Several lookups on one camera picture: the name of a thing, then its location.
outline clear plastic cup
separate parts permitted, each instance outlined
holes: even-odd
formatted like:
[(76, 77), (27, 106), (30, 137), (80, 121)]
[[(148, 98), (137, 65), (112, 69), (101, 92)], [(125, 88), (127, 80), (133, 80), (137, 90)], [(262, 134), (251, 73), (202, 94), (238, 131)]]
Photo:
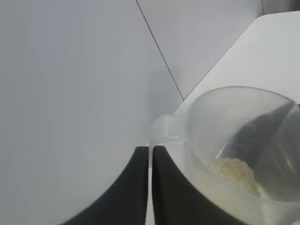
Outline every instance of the clear plastic cup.
[[(292, 100), (246, 87), (208, 91), (186, 114), (153, 122), (150, 148), (168, 142), (184, 145), (184, 175), (194, 187), (237, 219), (291, 225), (300, 218), (300, 109)], [(223, 180), (211, 168), (216, 158), (246, 162), (259, 196)]]

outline white surface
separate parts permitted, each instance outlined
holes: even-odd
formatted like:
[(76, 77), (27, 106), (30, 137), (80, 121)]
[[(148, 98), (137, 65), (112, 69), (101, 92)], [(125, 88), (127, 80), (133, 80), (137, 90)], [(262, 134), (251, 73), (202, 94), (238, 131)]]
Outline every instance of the white surface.
[(0, 224), (59, 224), (181, 98), (134, 1), (1, 1), (0, 29)]
[(256, 19), (175, 114), (185, 113), (201, 94), (226, 86), (266, 89), (300, 103), (299, 40), (300, 12)]
[(138, 0), (185, 98), (262, 15), (261, 0)]
[(262, 0), (265, 14), (293, 11), (298, 0)]

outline white wall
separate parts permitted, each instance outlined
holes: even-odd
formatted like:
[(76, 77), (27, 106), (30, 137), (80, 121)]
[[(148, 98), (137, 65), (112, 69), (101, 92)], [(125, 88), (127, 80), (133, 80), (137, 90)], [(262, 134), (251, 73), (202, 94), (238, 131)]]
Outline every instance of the white wall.
[(59, 224), (182, 99), (133, 0), (0, 1), (0, 30), (0, 224)]
[(297, 0), (262, 0), (265, 14), (284, 13), (295, 10)]
[(138, 0), (186, 97), (255, 18), (261, 0)]

